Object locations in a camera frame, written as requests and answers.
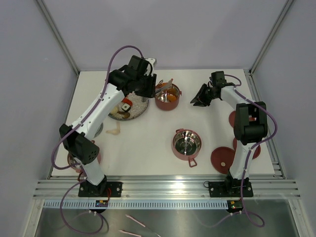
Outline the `metal tongs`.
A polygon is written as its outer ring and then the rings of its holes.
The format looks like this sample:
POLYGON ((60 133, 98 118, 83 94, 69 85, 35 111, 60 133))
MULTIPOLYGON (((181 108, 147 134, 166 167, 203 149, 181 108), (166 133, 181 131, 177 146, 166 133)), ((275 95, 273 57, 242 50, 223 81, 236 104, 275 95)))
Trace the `metal tongs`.
POLYGON ((164 91, 164 90, 168 90, 172 87, 172 83, 173 83, 173 79, 170 79, 168 82, 166 82, 163 85, 163 81, 161 80, 158 84, 158 88, 155 89, 155 95, 159 94, 160 92, 164 91))

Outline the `dark red lunch container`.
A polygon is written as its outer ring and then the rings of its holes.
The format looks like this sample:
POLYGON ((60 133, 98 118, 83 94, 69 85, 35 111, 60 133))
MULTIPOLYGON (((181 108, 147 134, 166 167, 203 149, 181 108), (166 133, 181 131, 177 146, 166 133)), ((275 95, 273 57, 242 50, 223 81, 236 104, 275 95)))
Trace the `dark red lunch container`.
POLYGON ((171 111, 174 110, 180 101, 180 96, 182 95, 182 91, 178 86, 172 84, 172 86, 158 93, 155 97, 156 106, 163 111, 171 111))

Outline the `orange fried chicken piece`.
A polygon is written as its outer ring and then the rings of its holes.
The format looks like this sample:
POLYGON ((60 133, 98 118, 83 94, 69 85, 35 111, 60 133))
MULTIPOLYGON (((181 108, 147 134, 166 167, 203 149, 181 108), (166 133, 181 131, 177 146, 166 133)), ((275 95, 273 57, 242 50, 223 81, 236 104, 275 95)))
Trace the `orange fried chicken piece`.
POLYGON ((163 101, 165 103, 172 103, 172 102, 175 102, 177 99, 178 99, 178 96, 171 92, 165 92, 163 95, 163 101))

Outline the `sushi roll piece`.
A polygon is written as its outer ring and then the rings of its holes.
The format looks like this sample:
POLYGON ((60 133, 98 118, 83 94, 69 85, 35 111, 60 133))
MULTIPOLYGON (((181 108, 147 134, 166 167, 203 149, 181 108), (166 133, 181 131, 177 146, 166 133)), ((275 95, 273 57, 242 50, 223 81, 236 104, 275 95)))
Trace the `sushi roll piece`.
POLYGON ((124 103, 122 106, 121 106, 121 110, 123 112, 129 112, 131 110, 131 106, 128 104, 128 103, 124 103))

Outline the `pink lunch container with handle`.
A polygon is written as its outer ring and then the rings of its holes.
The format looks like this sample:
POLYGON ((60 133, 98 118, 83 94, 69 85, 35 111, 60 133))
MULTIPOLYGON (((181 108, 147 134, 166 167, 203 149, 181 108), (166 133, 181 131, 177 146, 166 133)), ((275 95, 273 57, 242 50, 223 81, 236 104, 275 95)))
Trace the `pink lunch container with handle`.
POLYGON ((190 168, 196 167, 196 157, 202 147, 201 137, 193 130, 177 129, 172 138, 171 147, 174 155, 183 161, 187 161, 190 168))

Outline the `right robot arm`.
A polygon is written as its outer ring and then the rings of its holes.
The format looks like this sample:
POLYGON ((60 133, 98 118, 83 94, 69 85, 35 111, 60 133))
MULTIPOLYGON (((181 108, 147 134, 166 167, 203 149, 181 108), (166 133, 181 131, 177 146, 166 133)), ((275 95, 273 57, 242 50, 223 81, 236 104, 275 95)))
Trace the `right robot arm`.
POLYGON ((235 109, 234 136, 237 149, 232 166, 221 184, 209 184, 209 189, 219 188, 229 196, 240 195, 241 191, 251 191, 249 168, 258 144, 267 136, 267 115, 264 102, 247 100, 237 91, 233 83, 209 87, 203 84, 191 104, 206 107, 214 99, 227 102, 235 109))

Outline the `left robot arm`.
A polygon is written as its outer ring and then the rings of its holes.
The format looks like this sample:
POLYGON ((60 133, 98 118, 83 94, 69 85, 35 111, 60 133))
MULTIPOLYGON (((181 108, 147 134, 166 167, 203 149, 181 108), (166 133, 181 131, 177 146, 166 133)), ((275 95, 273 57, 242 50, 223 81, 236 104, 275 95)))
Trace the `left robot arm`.
POLYGON ((99 147, 92 139, 111 110, 129 93, 134 92, 145 98, 154 97, 157 79, 154 67, 153 59, 149 58, 107 72, 106 84, 100 95, 70 126, 63 124, 59 128, 64 148, 86 174, 81 185, 89 187, 97 197, 106 192, 107 177, 97 160, 99 147))

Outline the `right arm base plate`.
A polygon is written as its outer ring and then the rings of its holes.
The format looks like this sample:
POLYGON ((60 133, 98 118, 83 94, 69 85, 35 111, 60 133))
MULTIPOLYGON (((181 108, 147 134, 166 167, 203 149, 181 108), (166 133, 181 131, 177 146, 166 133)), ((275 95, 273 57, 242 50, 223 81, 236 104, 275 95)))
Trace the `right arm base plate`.
POLYGON ((203 186, 208 189, 209 195, 211 198, 252 198, 254 197, 251 184, 242 187, 241 186, 232 186, 228 187, 224 184, 224 181, 221 182, 210 182, 204 181, 203 186))

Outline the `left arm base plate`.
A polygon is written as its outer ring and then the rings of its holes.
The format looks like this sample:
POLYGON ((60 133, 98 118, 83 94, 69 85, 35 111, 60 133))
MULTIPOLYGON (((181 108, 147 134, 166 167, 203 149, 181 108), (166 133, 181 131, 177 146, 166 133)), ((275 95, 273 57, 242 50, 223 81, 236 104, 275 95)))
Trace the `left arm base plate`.
POLYGON ((98 186, 83 182, 79 186, 78 196, 81 198, 119 198, 122 192, 122 182, 100 183, 98 186))

